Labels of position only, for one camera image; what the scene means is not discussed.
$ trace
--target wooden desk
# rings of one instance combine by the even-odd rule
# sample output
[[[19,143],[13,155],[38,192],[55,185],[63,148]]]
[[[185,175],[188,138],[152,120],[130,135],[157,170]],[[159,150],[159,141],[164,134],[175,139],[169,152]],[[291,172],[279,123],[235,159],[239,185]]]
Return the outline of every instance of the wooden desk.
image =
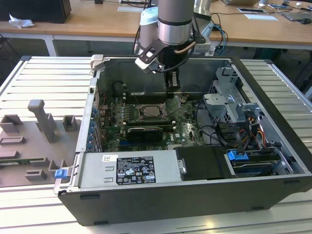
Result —
[[[295,7],[296,2],[291,2],[291,6]],[[293,9],[291,12],[298,12],[298,9]],[[239,13],[237,6],[225,5],[218,0],[211,4],[210,12],[220,13]],[[280,14],[271,14],[278,21],[269,20],[253,20],[248,19],[244,14],[241,15],[222,15],[220,14],[221,25],[229,35],[229,45],[235,45],[235,42],[255,43],[255,44],[270,44],[280,45],[307,45],[312,46],[312,24],[300,24],[290,21]],[[218,23],[217,15],[213,15],[213,21]],[[220,33],[213,32],[210,39],[220,40]]]
[[[140,13],[119,12],[118,3],[94,4],[92,0],[71,0],[71,7],[71,15],[64,24],[35,22],[35,27],[18,29],[10,26],[8,22],[0,22],[0,33],[11,38],[43,39],[51,56],[58,54],[54,46],[55,39],[134,41]],[[227,6],[221,0],[211,4],[210,12],[240,13],[236,6]],[[229,35],[228,45],[312,50],[312,24],[292,22],[279,14],[273,16],[278,21],[252,20],[243,14],[220,14],[221,25]],[[218,23],[216,15],[213,15],[213,20]],[[218,44],[220,39],[219,32],[212,32],[210,40],[213,46]]]
[[[118,3],[71,0],[72,12],[64,24],[51,23],[48,34],[135,37],[141,13],[119,12]]]

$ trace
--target circuit board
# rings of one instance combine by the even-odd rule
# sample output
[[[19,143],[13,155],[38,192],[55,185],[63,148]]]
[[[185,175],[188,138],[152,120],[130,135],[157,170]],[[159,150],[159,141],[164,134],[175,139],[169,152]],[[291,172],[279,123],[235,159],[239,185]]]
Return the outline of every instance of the circuit board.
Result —
[[[186,95],[175,96],[160,104],[126,104],[123,99],[107,100],[101,111],[101,136],[104,152],[170,150],[179,146],[204,145],[196,126],[196,101]],[[130,143],[127,131],[135,127],[160,128],[159,142]]]

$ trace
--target metal slotted table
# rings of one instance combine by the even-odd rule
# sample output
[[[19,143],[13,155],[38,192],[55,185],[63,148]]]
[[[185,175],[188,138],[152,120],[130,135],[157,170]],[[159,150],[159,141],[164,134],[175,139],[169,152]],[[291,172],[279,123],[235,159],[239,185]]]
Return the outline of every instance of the metal slotted table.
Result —
[[[311,104],[274,65],[263,60],[242,62],[311,150]],[[20,61],[0,89],[0,117],[17,112],[23,121],[34,120],[27,104],[31,99],[41,98],[46,102],[45,110],[55,119],[62,119],[64,114],[81,119],[93,77],[89,63],[90,58],[71,57],[32,57]],[[251,98],[248,89],[243,90]],[[53,193],[53,186],[0,188],[0,232],[33,234],[42,229],[46,233],[93,234],[312,232],[312,190],[293,194],[263,211],[83,227]]]

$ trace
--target power supply label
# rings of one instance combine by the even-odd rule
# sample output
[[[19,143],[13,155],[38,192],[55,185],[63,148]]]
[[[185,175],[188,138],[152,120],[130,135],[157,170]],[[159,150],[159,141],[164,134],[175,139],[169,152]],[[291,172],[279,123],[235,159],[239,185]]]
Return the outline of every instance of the power supply label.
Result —
[[[118,185],[156,183],[153,157],[117,158],[116,183]]]

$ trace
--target mouse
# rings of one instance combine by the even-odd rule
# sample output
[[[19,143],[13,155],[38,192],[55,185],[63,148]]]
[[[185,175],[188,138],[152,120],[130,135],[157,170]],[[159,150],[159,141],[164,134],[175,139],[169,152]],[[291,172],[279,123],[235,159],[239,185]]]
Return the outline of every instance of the mouse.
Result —
[[[309,18],[304,18],[304,19],[299,20],[298,22],[301,24],[309,24],[309,23],[312,23],[312,20]]]

